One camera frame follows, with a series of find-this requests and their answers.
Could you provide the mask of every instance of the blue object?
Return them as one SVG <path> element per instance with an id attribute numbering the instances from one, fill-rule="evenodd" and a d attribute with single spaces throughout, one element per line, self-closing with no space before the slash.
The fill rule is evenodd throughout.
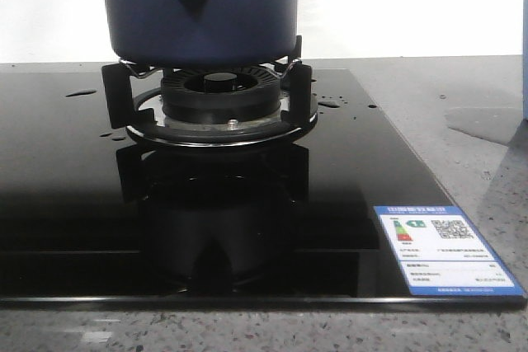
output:
<path id="1" fill-rule="evenodd" d="M 522 44 L 522 96 L 525 119 L 528 120 L 528 0 L 524 2 L 524 28 Z"/>
<path id="2" fill-rule="evenodd" d="M 174 68 L 265 63 L 295 48 L 297 0 L 105 0 L 122 58 Z"/>

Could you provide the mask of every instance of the granite countertop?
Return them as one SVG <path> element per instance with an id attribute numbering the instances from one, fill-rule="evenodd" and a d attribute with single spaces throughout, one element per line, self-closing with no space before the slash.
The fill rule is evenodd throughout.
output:
<path id="1" fill-rule="evenodd" d="M 521 122 L 521 57 L 307 63 L 352 71 L 527 287 L 528 123 Z M 0 73 L 45 72 L 48 67 L 3 64 Z M 61 67 L 91 72 L 100 64 Z M 3 310 L 0 351 L 4 350 L 528 351 L 528 315 L 526 310 L 444 314 L 98 312 L 89 306 L 76 312 Z"/>

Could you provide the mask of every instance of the qr code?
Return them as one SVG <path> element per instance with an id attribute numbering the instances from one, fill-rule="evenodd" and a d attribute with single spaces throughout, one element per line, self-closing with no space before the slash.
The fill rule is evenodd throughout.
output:
<path id="1" fill-rule="evenodd" d="M 463 239 L 473 238 L 473 233 L 466 223 L 461 220 L 433 220 L 440 238 L 445 239 Z"/>

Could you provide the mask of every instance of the black glass cooktop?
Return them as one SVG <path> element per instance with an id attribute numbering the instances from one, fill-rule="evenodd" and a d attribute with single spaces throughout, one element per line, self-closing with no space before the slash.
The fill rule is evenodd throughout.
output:
<path id="1" fill-rule="evenodd" d="M 524 306 L 410 294 L 374 206 L 454 203 L 348 71 L 314 76 L 300 140 L 197 152 L 111 130 L 99 73 L 2 75 L 0 304 Z"/>

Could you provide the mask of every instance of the gas burner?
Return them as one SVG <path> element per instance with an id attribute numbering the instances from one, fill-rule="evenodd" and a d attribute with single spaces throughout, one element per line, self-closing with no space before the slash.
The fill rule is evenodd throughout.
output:
<path id="1" fill-rule="evenodd" d="M 103 67 L 112 128 L 139 143 L 218 148 L 271 140 L 293 141 L 317 121 L 312 68 L 292 54 L 288 67 L 164 69 L 161 87 L 132 97 L 130 77 L 150 67 Z"/>

